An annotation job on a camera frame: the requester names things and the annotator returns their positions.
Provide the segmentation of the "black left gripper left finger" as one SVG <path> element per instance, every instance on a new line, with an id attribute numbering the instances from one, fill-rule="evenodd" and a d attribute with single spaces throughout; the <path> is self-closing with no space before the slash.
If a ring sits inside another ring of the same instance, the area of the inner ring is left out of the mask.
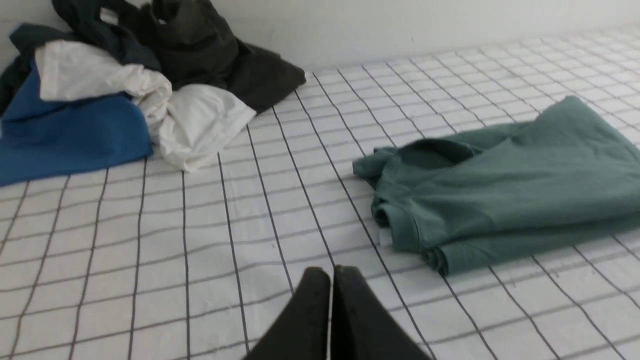
<path id="1" fill-rule="evenodd" d="M 323 269 L 305 269 L 290 301 L 246 360 L 325 360 L 330 278 Z"/>

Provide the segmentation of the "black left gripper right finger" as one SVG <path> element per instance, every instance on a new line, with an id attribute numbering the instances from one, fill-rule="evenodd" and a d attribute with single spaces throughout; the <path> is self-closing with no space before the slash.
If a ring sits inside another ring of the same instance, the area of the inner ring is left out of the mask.
<path id="1" fill-rule="evenodd" d="M 429 360 L 370 289 L 361 271 L 337 265 L 330 330 L 332 360 Z"/>

